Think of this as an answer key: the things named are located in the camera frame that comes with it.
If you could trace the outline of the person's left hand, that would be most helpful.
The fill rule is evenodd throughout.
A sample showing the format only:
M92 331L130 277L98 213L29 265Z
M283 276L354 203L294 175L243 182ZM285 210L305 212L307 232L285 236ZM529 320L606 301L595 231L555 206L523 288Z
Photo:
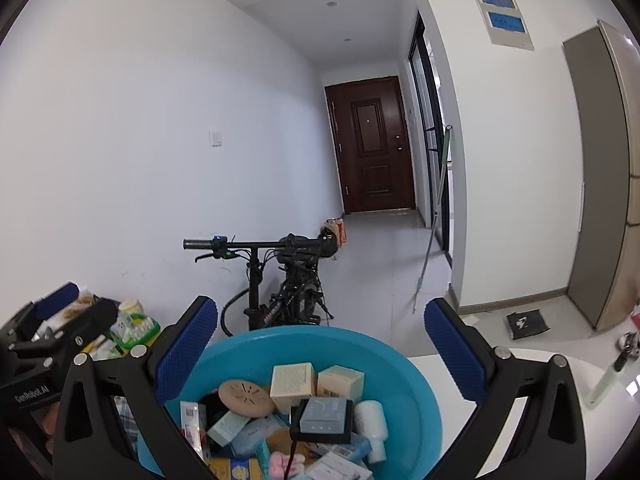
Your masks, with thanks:
M9 433L29 463L43 477L52 476L54 435L60 404L35 411L18 410L8 416Z

